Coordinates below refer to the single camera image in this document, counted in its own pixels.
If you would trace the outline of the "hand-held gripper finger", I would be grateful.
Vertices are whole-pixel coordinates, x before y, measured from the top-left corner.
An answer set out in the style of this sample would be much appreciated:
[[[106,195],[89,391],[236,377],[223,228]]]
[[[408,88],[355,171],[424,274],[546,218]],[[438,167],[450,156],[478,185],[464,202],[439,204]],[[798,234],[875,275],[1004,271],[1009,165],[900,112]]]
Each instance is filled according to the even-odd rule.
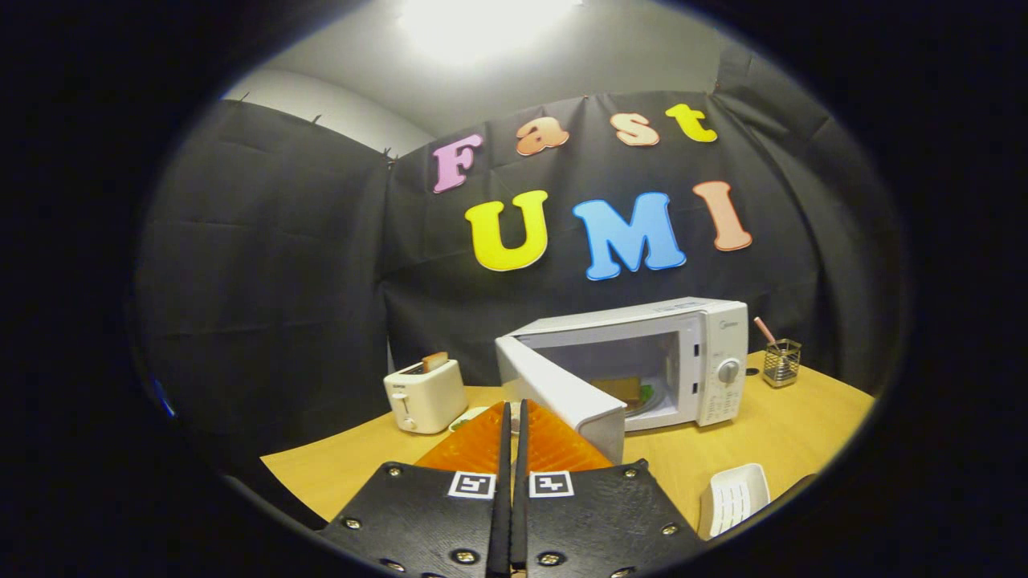
[[[514,568],[528,577],[650,577],[704,549],[646,460],[613,463],[549,409],[521,402]]]
[[[386,462],[320,537],[398,577],[507,577],[512,409],[498,402],[414,464]]]

